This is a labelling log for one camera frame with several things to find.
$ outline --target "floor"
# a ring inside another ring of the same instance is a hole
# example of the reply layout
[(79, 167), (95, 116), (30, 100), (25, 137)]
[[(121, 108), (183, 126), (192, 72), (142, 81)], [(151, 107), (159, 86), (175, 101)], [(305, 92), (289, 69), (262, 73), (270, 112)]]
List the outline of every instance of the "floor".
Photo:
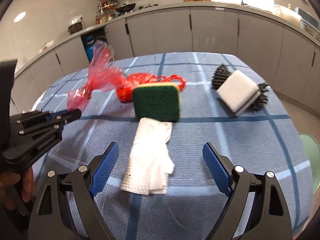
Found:
[[(307, 111), (298, 108), (286, 101), (281, 100), (284, 108), (289, 114), (293, 125), (297, 132), (308, 132), (313, 135), (314, 138), (320, 143), (320, 119), (308, 113)], [(310, 212), (310, 217), (307, 223), (311, 220), (320, 206), (320, 188), (313, 195), (313, 203)]]

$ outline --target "green scouring pad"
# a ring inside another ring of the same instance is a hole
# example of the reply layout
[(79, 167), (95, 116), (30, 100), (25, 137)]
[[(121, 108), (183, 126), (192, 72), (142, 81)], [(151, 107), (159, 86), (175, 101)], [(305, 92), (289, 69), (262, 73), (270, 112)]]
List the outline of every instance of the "green scouring pad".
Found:
[(180, 90), (172, 82), (147, 83), (132, 92), (136, 117), (176, 122), (180, 116)]

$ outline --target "silver bolt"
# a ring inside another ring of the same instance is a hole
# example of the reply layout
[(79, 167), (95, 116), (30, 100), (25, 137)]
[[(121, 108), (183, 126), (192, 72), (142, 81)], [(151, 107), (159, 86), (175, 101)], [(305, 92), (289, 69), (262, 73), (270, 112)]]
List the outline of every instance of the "silver bolt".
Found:
[(49, 172), (48, 172), (48, 176), (49, 176), (49, 177), (53, 177), (55, 174), (56, 174), (56, 173), (55, 173), (54, 171), (49, 171)]
[(272, 171), (268, 171), (268, 172), (267, 172), (267, 176), (268, 176), (269, 178), (273, 178), (273, 177), (275, 176), (275, 174), (274, 174)]
[(81, 165), (81, 166), (78, 168), (78, 170), (79, 170), (80, 172), (84, 172), (84, 171), (86, 171), (87, 169), (88, 169), (88, 167), (85, 166), (85, 165)]
[(242, 166), (236, 166), (236, 167), (235, 167), (235, 170), (236, 170), (237, 172), (243, 172), (243, 171), (244, 171), (244, 168), (243, 168)]

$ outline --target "table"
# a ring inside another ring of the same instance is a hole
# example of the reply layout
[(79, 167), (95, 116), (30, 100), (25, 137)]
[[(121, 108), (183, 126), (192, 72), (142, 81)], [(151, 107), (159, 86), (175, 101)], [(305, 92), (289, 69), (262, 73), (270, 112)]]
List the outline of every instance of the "table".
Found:
[[(114, 90), (94, 91), (81, 119), (65, 126), (63, 141), (34, 164), (37, 186), (49, 170), (59, 174), (73, 171), (115, 141), (120, 147), (119, 160), (95, 201), (116, 239), (205, 239), (227, 201), (202, 158), (203, 145), (211, 142), (220, 154), (249, 172), (273, 171), (284, 192), (292, 228), (298, 228), (309, 216), (312, 174), (297, 131), (271, 89), (269, 103), (261, 112), (247, 110), (232, 117), (211, 89), (212, 75), (221, 63), (231, 72), (239, 69), (256, 83), (264, 82), (233, 55), (167, 53), (115, 62), (128, 74), (178, 74), (188, 81), (181, 93), (181, 118), (173, 125), (168, 142), (175, 170), (166, 195), (141, 196), (120, 190), (138, 121), (133, 104), (120, 103)], [(86, 77), (84, 69), (58, 80), (37, 109), (65, 109), (67, 92), (84, 85)], [(72, 193), (69, 201), (76, 227), (86, 235)], [(245, 228), (252, 201), (250, 193), (236, 235)]]

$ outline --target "green stool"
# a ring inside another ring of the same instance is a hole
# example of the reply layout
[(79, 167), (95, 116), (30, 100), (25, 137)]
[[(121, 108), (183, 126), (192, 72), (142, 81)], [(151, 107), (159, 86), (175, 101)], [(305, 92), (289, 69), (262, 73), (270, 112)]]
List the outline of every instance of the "green stool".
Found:
[(306, 156), (310, 161), (314, 194), (320, 185), (320, 146), (317, 140), (309, 133), (300, 132), (299, 136)]

